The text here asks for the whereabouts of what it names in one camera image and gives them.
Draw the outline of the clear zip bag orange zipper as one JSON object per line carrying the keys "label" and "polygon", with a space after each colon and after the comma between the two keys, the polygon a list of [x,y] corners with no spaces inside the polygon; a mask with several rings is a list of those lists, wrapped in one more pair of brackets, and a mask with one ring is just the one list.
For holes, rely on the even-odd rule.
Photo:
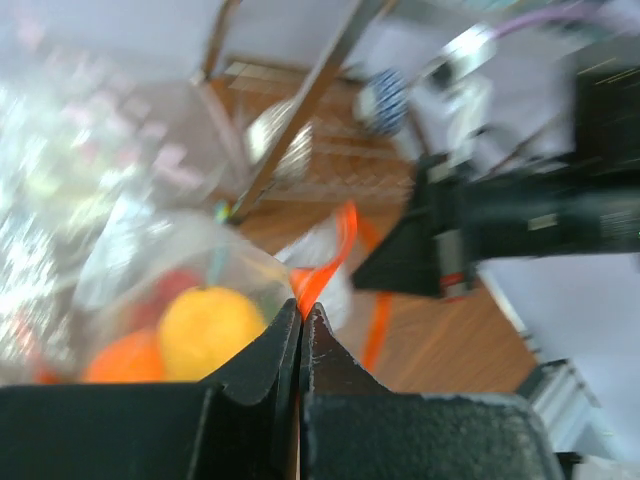
{"label": "clear zip bag orange zipper", "polygon": [[347,203],[325,222],[306,232],[277,255],[269,255],[220,222],[199,214],[176,212],[153,216],[141,226],[151,242],[123,260],[111,278],[116,292],[100,292],[99,302],[87,311],[89,332],[82,341],[85,356],[64,372],[44,356],[45,344],[34,343],[29,380],[39,384],[83,382],[91,360],[106,346],[141,329],[129,325],[131,307],[151,290],[164,273],[185,268],[203,277],[200,288],[224,287],[249,298],[261,311],[266,328],[280,307],[294,299],[303,318],[321,304],[331,325],[349,314],[351,288],[345,262],[356,244],[375,247],[375,227]]}

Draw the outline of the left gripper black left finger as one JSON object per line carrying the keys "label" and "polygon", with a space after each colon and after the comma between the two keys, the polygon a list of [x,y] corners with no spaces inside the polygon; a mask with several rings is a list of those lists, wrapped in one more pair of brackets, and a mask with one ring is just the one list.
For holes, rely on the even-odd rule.
{"label": "left gripper black left finger", "polygon": [[196,383],[10,386],[5,479],[291,479],[301,319],[286,302],[262,335]]}

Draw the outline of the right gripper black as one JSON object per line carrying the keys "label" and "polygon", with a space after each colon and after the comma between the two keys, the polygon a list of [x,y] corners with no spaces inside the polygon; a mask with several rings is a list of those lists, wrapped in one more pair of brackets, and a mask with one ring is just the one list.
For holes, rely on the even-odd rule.
{"label": "right gripper black", "polygon": [[639,250],[639,174],[525,169],[471,179],[443,155],[419,160],[414,214],[351,276],[357,290],[457,299],[470,260],[626,254]]}

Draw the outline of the yellow mango fruit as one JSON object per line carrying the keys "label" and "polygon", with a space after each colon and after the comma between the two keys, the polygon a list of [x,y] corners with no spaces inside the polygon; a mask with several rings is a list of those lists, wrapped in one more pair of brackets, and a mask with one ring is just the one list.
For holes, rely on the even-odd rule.
{"label": "yellow mango fruit", "polygon": [[157,328],[167,379],[203,379],[265,328],[258,307],[235,290],[217,286],[180,294],[169,304]]}

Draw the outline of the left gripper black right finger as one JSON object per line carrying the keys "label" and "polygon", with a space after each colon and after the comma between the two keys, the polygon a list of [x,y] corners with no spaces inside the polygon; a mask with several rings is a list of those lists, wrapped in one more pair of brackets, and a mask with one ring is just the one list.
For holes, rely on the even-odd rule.
{"label": "left gripper black right finger", "polygon": [[304,479],[561,479],[544,425],[514,394],[405,394],[380,384],[314,306],[301,340]]}

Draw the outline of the red lychee bunch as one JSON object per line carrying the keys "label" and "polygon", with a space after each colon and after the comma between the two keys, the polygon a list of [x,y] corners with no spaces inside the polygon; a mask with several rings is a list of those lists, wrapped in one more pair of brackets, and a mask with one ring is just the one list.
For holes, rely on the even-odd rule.
{"label": "red lychee bunch", "polygon": [[193,270],[179,268],[167,271],[155,281],[150,292],[131,307],[129,325],[134,330],[155,326],[169,304],[180,294],[203,285],[203,277]]}

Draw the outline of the orange fruit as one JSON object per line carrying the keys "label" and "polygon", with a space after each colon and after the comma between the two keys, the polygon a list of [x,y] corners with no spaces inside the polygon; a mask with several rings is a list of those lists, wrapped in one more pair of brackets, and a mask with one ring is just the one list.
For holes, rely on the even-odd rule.
{"label": "orange fruit", "polygon": [[141,329],[102,349],[89,363],[85,383],[157,383],[166,380],[156,332]]}

